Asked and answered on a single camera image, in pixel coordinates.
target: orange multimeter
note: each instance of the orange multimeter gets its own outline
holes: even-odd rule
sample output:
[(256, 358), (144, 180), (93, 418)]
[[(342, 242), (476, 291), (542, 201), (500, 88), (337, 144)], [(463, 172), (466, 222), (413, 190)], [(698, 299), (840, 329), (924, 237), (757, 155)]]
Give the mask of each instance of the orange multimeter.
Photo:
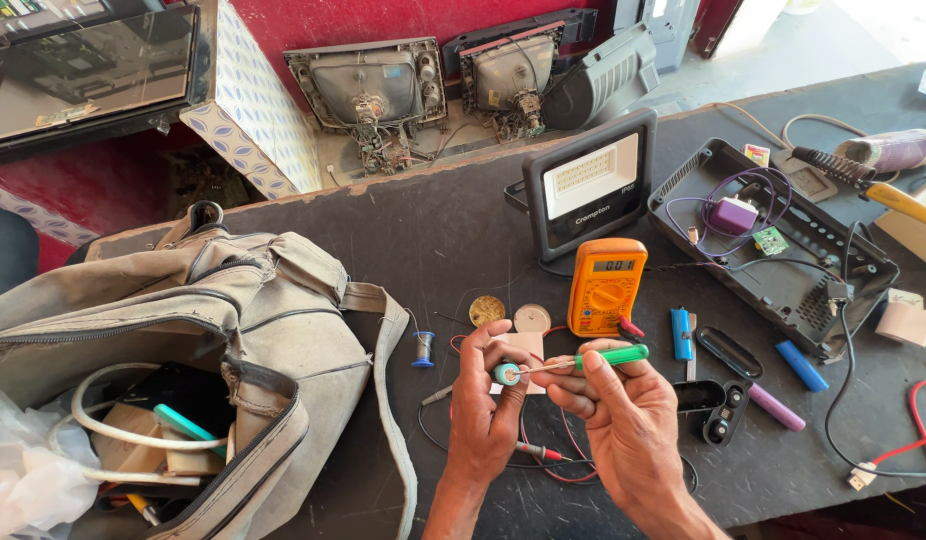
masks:
[(647, 248), (630, 238), (589, 240), (576, 249), (566, 324), (580, 338), (615, 338), (620, 315), (630, 318)]

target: workbench surface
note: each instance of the workbench surface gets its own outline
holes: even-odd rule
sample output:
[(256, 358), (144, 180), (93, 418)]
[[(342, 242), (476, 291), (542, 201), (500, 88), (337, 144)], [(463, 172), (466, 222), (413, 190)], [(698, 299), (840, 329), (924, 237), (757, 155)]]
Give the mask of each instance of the workbench surface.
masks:
[[(866, 133), (926, 128), (926, 96), (917, 92), (925, 64), (894, 68), (735, 102), (769, 129), (778, 131), (790, 118), (815, 113), (836, 117)], [(852, 137), (846, 131), (814, 120), (790, 128), (790, 140), (813, 148), (832, 149)], [(710, 138), (740, 148), (745, 143), (774, 147), (764, 133), (731, 108), (712, 106), (660, 118), (654, 188)], [(433, 362), (410, 366), (415, 344), (411, 323), (390, 360), (390, 403), (419, 478), (419, 503), (413, 537), (419, 537), (430, 512), (433, 490), (446, 463), (446, 453), (420, 431), (416, 413), (422, 399), (450, 385), (457, 376), (457, 357), (447, 343), (472, 328), (434, 312), (466, 320), (467, 308), (482, 294), (502, 300), (507, 313), (535, 303), (563, 324), (570, 282), (549, 276), (535, 265), (529, 219), (504, 200), (504, 186), (521, 177), (526, 154), (545, 144), (423, 170), (409, 178), (393, 178), (281, 199), (227, 212), (225, 223), (235, 234), (294, 231), (337, 257), (354, 281), (384, 286), (417, 317), (420, 330), (436, 333)], [(926, 179), (926, 168), (905, 172), (895, 185), (912, 191)], [(865, 202), (847, 185), (822, 208), (844, 224), (870, 222), (885, 209)], [(92, 250), (104, 258), (144, 250), (167, 226), (124, 232), (98, 240)], [(900, 265), (905, 288), (926, 299), (926, 264), (877, 227), (876, 244)], [(648, 265), (685, 263), (689, 259), (650, 226), (646, 217), (620, 236), (640, 240), (649, 251)], [(566, 261), (557, 265), (570, 267)], [(857, 492), (847, 483), (849, 468), (833, 452), (823, 434), (823, 418), (843, 382), (846, 361), (819, 368), (829, 390), (813, 394), (773, 349), (781, 333), (706, 271), (680, 268), (643, 276), (633, 311), (647, 334), (651, 362), (671, 382), (682, 381), (684, 364), (673, 360), (670, 308), (686, 307), (700, 324), (733, 330), (732, 335), (761, 359), (765, 375), (759, 384), (802, 416), (806, 429), (794, 433), (758, 406), (745, 413), (745, 425), (727, 448), (712, 448), (699, 437), (699, 424), (681, 418), (680, 451), (699, 471), (695, 494), (700, 505), (721, 526), (730, 527), (845, 503), (925, 483), (923, 479), (878, 478)], [(917, 438), (906, 394), (926, 379), (926, 349), (876, 335), (871, 317), (854, 339), (858, 350), (856, 381), (833, 421), (834, 437), (854, 459), (871, 460), (886, 450)], [(566, 354), (581, 340), (566, 331), (545, 339), (548, 356)], [(725, 382), (734, 374), (700, 351), (699, 379)], [(437, 439), (446, 441), (449, 399), (426, 408), (423, 421)], [(926, 422), (926, 391), (919, 400)], [(543, 396), (528, 398), (525, 413), (531, 442), (564, 453), (572, 446), (559, 409)], [(574, 434), (585, 441), (582, 423), (570, 419)], [(513, 461), (530, 462), (526, 455)], [(881, 468), (926, 471), (923, 450), (891, 458)], [(380, 426), (376, 396), (370, 385), (325, 464), (325, 470), (292, 521), (271, 538), (363, 538), (394, 536), (403, 504), (403, 486)], [(582, 476), (584, 466), (563, 469)], [(533, 470), (507, 469), (490, 486), (474, 534), (478, 538), (641, 538), (600, 485), (564, 485)]]

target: fingernail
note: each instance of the fingernail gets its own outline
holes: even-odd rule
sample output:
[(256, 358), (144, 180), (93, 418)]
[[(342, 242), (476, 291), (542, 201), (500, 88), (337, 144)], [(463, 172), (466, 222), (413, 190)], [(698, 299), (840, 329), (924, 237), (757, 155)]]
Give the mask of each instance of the fingernail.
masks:
[(587, 350), (583, 352), (583, 367), (587, 371), (597, 371), (603, 365), (605, 360), (603, 356), (600, 356), (600, 353), (595, 350)]

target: led panel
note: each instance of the led panel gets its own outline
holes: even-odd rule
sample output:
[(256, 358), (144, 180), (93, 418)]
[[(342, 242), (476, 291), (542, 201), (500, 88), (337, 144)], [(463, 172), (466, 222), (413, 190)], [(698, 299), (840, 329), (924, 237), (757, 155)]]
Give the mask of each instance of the led panel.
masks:
[(556, 219), (633, 184), (639, 143), (639, 134), (633, 133), (542, 173), (546, 218)]

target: grey canvas bag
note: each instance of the grey canvas bag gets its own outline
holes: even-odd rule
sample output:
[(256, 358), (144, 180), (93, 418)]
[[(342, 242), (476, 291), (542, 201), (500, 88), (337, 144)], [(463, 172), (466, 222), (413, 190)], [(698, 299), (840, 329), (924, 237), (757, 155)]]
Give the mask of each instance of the grey canvas bag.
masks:
[[(372, 353), (344, 311), (380, 313)], [(151, 251), (64, 266), (0, 296), (0, 389), (25, 409), (123, 362), (219, 371), (239, 427), (223, 472), (172, 521), (108, 526), (90, 510), (70, 538), (254, 539), (300, 509), (372, 371), (407, 538), (416, 473), (389, 408), (386, 362), (408, 320), (384, 289), (350, 282), (310, 240), (229, 234), (219, 206), (198, 202)]]

